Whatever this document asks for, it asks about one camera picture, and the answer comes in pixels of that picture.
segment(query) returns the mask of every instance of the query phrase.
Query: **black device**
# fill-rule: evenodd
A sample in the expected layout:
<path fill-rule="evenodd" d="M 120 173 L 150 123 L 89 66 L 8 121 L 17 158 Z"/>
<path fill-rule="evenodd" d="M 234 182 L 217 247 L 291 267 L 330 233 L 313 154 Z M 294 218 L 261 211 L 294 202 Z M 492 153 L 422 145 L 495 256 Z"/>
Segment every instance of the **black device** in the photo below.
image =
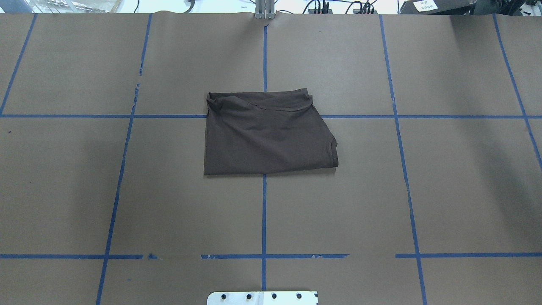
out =
<path fill-rule="evenodd" d="M 309 14 L 314 14 L 314 11 L 315 11 L 314 9 L 309 9 L 308 13 Z M 332 13 L 333 13 L 333 10 L 328 10 L 326 13 L 321 12 L 320 14 L 332 14 Z"/>
<path fill-rule="evenodd" d="M 473 11 L 476 0 L 433 0 L 438 7 L 430 11 L 418 11 L 416 1 L 405 1 L 401 7 L 401 15 L 464 15 Z"/>

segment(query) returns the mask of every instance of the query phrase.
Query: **wire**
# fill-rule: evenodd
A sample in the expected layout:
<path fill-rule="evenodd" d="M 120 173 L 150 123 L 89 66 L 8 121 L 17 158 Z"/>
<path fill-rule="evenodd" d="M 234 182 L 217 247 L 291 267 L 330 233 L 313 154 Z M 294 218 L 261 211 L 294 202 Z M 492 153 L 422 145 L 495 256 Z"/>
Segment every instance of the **wire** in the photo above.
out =
<path fill-rule="evenodd" d="M 307 6 L 305 7 L 305 9 L 303 10 L 302 14 L 304 14 L 306 11 L 307 11 L 307 8 L 309 5 L 311 5 L 311 3 L 313 2 L 314 0 L 310 0 L 308 3 L 307 3 Z"/>
<path fill-rule="evenodd" d="M 350 5 L 348 6 L 348 8 L 346 9 L 346 12 L 344 14 L 348 14 L 348 11 L 354 5 L 354 3 L 359 3 L 359 11 L 362 10 L 363 3 L 361 3 L 361 1 L 353 1 L 353 2 L 350 3 Z"/>
<path fill-rule="evenodd" d="M 192 11 L 192 9 L 194 8 L 194 4 L 196 4 L 196 0 L 189 0 L 190 1 L 190 7 L 188 8 L 188 10 L 186 10 L 186 12 L 184 12 L 183 14 L 188 14 Z"/>

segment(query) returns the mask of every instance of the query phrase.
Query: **grid line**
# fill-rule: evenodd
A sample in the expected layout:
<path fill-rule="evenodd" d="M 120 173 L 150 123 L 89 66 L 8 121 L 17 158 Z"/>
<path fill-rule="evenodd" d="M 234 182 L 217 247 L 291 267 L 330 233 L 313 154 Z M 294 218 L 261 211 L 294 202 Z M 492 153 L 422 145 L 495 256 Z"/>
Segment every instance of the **grid line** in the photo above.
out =
<path fill-rule="evenodd" d="M 410 196 L 410 183 L 408 180 L 408 172 L 407 172 L 407 163 L 405 161 L 405 155 L 403 150 L 403 140 L 401 137 L 401 127 L 399 125 L 399 116 L 397 113 L 397 105 L 395 103 L 395 92 L 393 90 L 393 81 L 391 78 L 391 67 L 390 67 L 390 60 L 388 55 L 388 47 L 386 45 L 386 32 L 384 30 L 384 20 L 382 18 L 382 15 L 378 15 L 378 18 L 380 20 L 380 32 L 382 33 L 382 47 L 384 49 L 384 57 L 386 61 L 386 69 L 388 70 L 388 83 L 390 86 L 390 95 L 391 95 L 391 101 L 392 101 L 392 107 L 393 107 L 393 116 L 395 119 L 395 129 L 397 132 L 397 142 L 399 145 L 399 154 L 401 155 L 401 165 L 403 168 L 403 177 L 406 185 L 406 193 L 407 193 L 407 201 L 410 209 L 410 226 L 412 229 L 412 240 L 414 241 L 414 250 L 416 252 L 416 264 L 418 267 L 418 278 L 420 280 L 420 290 L 422 293 L 422 302 L 423 305 L 427 305 L 427 295 L 425 293 L 425 281 L 423 278 L 423 268 L 422 268 L 422 259 L 420 257 L 420 247 L 418 245 L 418 234 L 416 232 L 416 221 L 414 218 L 414 208 L 412 207 L 412 197 Z"/>
<path fill-rule="evenodd" d="M 130 118 L 131 115 L 0 115 L 0 118 Z M 321 115 L 324 119 L 542 119 L 541 116 L 509 115 Z M 207 118 L 207 115 L 134 115 L 134 118 Z"/>
<path fill-rule="evenodd" d="M 8 88 L 6 88 L 5 90 L 4 99 L 2 100 L 2 105 L 0 106 L 0 115 L 2 114 L 2 112 L 4 112 L 5 104 L 8 102 L 11 86 L 13 85 L 13 82 L 15 81 L 15 76 L 17 75 L 17 71 L 19 70 L 19 65 L 21 64 L 21 60 L 23 59 L 24 51 L 27 49 L 28 41 L 30 40 L 30 36 L 32 35 L 32 30 L 34 29 L 34 25 L 36 24 L 36 19 L 37 19 L 37 13 L 35 13 L 34 17 L 32 18 L 30 28 L 28 29 L 27 37 L 24 39 L 23 47 L 21 48 L 21 52 L 19 53 L 19 57 L 17 58 L 17 62 L 15 63 L 15 68 L 13 69 L 13 73 L 11 74 Z"/>
<path fill-rule="evenodd" d="M 0 254 L 0 259 L 104 259 L 103 254 Z M 109 255 L 109 259 L 143 259 L 138 255 Z"/>
<path fill-rule="evenodd" d="M 267 27 L 263 28 L 263 91 L 267 92 Z M 267 290 L 268 259 L 342 259 L 348 254 L 267 254 L 267 174 L 262 175 L 262 253 L 261 254 L 210 254 L 201 259 L 260 259 L 262 262 L 262 291 Z"/>
<path fill-rule="evenodd" d="M 512 82 L 512 85 L 514 87 L 515 96 L 518 99 L 519 107 L 521 108 L 521 114 L 523 114 L 525 125 L 527 126 L 527 130 L 529 132 L 529 138 L 531 139 L 531 143 L 533 144 L 534 154 L 536 155 L 537 160 L 538 160 L 538 166 L 542 170 L 542 158 L 540 157 L 540 151 L 538 150 L 537 141 L 534 139 L 533 131 L 531 129 L 531 124 L 529 123 L 529 119 L 527 118 L 527 112 L 525 111 L 525 107 L 523 106 L 523 101 L 521 100 L 521 95 L 519 94 L 518 86 L 515 83 L 514 73 L 512 73 L 512 68 L 510 67 L 510 63 L 508 62 L 508 56 L 506 56 L 505 46 L 502 44 L 501 31 L 499 30 L 499 23 L 497 22 L 497 16 L 495 13 L 493 13 L 493 24 L 495 25 L 495 32 L 497 34 L 497 39 L 499 39 L 499 46 L 501 47 L 502 57 L 505 60 L 506 69 L 508 69 L 508 74 L 510 75 L 510 81 Z"/>
<path fill-rule="evenodd" d="M 141 76 L 143 74 L 143 64 L 145 61 L 145 52 L 147 50 L 147 43 L 149 41 L 149 32 L 151 30 L 151 20 L 152 20 L 152 14 L 149 14 L 149 20 L 147 22 L 147 29 L 145 32 L 145 41 L 143 43 L 143 51 L 141 52 L 141 66 L 139 70 L 139 75 Z M 107 235 L 107 243 L 106 243 L 106 249 L 105 249 L 105 256 L 104 256 L 104 263 L 102 265 L 102 272 L 100 276 L 100 284 L 98 285 L 98 293 L 96 296 L 96 305 L 100 305 L 101 302 L 101 295 L 104 290 L 104 282 L 105 282 L 105 276 L 107 271 L 107 263 L 109 260 L 109 253 L 111 251 L 111 241 L 113 239 L 113 230 L 115 228 L 115 220 L 117 218 L 117 208 L 119 206 L 119 199 L 120 199 L 120 187 L 122 185 L 122 179 L 124 177 L 124 169 L 126 166 L 126 154 L 128 153 L 128 144 L 130 142 L 130 135 L 132 134 L 132 126 L 134 122 L 134 115 L 136 113 L 136 106 L 137 106 L 137 99 L 139 95 L 139 83 L 135 86 L 135 92 L 134 92 L 134 102 L 132 106 L 132 111 L 130 113 L 130 122 L 128 123 L 128 131 L 126 133 L 126 141 L 124 143 L 124 151 L 122 152 L 122 161 L 120 164 L 120 173 L 119 173 L 119 180 L 117 182 L 117 191 L 115 193 L 115 202 L 113 204 L 113 212 L 111 214 L 111 222 L 109 224 L 109 233 Z"/>
<path fill-rule="evenodd" d="M 542 257 L 542 252 L 398 253 L 395 258 Z"/>

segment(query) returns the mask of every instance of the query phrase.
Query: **black cable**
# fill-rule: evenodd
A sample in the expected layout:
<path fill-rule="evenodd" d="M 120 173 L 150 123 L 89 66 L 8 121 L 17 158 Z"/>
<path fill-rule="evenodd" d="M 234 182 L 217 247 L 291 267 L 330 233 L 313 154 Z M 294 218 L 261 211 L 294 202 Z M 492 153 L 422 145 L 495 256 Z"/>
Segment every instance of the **black cable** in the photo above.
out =
<path fill-rule="evenodd" d="M 307 3 L 307 6 L 305 7 L 305 9 L 303 10 L 302 14 L 304 14 L 307 9 L 308 9 L 308 6 L 311 5 L 311 3 L 313 2 L 314 0 L 310 0 L 308 3 Z"/>
<path fill-rule="evenodd" d="M 346 9 L 346 12 L 344 14 L 348 14 L 348 11 L 350 10 L 350 8 L 354 5 L 354 3 L 359 3 L 359 10 L 362 9 L 362 6 L 363 6 L 363 3 L 361 3 L 361 1 L 352 1 L 350 3 L 350 5 L 348 6 L 348 8 Z"/>
<path fill-rule="evenodd" d="M 365 4 L 363 4 L 363 7 L 359 9 L 358 14 L 365 14 L 365 11 L 367 10 L 367 5 L 368 4 L 369 4 L 368 2 L 365 2 Z"/>
<path fill-rule="evenodd" d="M 511 16 L 515 12 L 515 11 L 512 11 L 512 9 L 514 8 L 514 5 L 515 5 L 515 0 L 510 1 L 510 8 L 508 9 L 508 13 L 507 13 L 508 16 Z"/>
<path fill-rule="evenodd" d="M 188 10 L 186 10 L 186 12 L 184 12 L 183 14 L 188 14 L 190 13 L 190 11 L 192 11 L 192 9 L 194 8 L 194 4 L 196 4 L 196 0 L 189 0 L 190 1 L 190 7 L 188 8 Z"/>

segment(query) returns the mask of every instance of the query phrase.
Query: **dark brown fabric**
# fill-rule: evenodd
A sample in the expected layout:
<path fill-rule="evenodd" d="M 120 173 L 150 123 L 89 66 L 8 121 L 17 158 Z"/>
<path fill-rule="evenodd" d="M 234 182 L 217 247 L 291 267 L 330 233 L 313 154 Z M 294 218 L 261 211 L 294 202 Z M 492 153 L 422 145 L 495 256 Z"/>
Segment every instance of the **dark brown fabric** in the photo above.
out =
<path fill-rule="evenodd" d="M 337 141 L 307 89 L 209 93 L 204 175 L 267 174 L 339 165 Z"/>

